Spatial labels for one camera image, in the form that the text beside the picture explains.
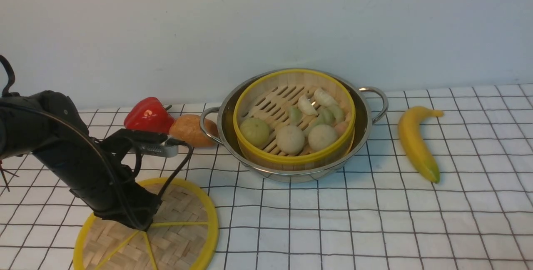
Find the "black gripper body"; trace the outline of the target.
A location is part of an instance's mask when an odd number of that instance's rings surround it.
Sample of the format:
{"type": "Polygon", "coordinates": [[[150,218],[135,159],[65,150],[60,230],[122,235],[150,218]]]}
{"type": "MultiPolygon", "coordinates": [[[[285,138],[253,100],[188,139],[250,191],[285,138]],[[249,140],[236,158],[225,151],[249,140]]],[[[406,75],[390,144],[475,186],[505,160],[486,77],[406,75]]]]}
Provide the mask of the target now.
{"type": "Polygon", "coordinates": [[[136,230],[152,223],[162,197],[136,183],[143,154],[137,143],[168,143],[168,135],[119,129],[102,141],[76,145],[69,163],[69,187],[94,215],[136,230]]]}

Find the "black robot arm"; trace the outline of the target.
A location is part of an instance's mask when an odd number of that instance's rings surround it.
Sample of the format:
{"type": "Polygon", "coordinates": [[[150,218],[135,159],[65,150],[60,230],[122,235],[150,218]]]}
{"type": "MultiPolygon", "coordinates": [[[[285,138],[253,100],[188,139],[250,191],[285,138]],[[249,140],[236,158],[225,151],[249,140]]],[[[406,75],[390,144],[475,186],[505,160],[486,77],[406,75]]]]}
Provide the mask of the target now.
{"type": "Polygon", "coordinates": [[[1,159],[32,154],[96,217],[147,230],[162,203],[136,182],[141,142],[133,132],[98,141],[66,95],[1,98],[1,159]]]}

